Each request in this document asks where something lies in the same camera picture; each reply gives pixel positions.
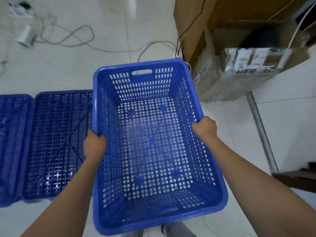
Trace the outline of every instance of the dark blue crate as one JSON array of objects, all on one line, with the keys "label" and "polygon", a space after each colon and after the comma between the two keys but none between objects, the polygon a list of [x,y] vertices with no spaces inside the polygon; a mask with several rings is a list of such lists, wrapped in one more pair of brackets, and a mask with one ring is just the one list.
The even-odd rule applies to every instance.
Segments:
[{"label": "dark blue crate", "polygon": [[22,193],[34,102],[29,95],[0,96],[0,207]]},{"label": "dark blue crate", "polygon": [[93,189],[93,220],[101,234],[181,221],[225,207],[222,173],[191,129],[202,117],[190,72],[181,60],[95,72],[93,130],[105,134],[108,143]]},{"label": "dark blue crate", "polygon": [[42,92],[36,97],[23,198],[56,197],[85,159],[83,141],[92,127],[92,90]]}]

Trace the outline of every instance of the open cardboard box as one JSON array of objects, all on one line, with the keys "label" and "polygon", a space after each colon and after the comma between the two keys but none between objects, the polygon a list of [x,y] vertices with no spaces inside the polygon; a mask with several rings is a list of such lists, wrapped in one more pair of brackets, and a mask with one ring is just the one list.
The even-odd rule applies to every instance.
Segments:
[{"label": "open cardboard box", "polygon": [[[238,48],[246,37],[260,27],[274,28],[279,35],[279,46],[274,48]],[[307,36],[298,31],[295,21],[229,21],[211,34],[205,30],[206,47],[199,55],[192,77],[200,101],[235,100],[273,78],[309,59],[305,47]],[[247,52],[245,65],[239,66],[242,52]],[[260,66],[254,57],[261,55]]]}]

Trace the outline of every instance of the laundry basket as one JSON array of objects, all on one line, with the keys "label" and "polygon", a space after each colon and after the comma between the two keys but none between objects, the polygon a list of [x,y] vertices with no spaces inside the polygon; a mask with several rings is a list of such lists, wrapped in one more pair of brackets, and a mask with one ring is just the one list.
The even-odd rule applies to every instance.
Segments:
[{"label": "laundry basket", "polygon": [[193,134],[203,112],[179,59],[98,69],[93,130],[107,152],[93,189],[93,220],[115,235],[222,210],[228,194],[215,160]]}]

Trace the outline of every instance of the gray pants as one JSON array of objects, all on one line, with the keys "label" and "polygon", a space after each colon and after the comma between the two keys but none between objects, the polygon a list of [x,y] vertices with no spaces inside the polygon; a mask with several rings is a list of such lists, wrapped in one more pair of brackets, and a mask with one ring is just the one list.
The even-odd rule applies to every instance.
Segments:
[{"label": "gray pants", "polygon": [[[122,234],[121,237],[143,237],[143,232],[143,229],[132,231]],[[167,237],[196,237],[182,222],[165,225],[164,233]]]}]

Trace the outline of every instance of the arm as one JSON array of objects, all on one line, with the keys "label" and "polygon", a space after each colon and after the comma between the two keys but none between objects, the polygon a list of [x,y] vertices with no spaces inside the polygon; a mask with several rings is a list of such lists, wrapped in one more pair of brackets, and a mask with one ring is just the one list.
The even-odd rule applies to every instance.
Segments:
[{"label": "arm", "polygon": [[85,161],[63,191],[21,237],[81,237],[86,224],[94,179],[107,147],[104,135],[88,131]]},{"label": "arm", "polygon": [[192,123],[222,170],[231,191],[259,237],[315,236],[316,211],[287,186],[232,151],[217,137],[214,120]]}]

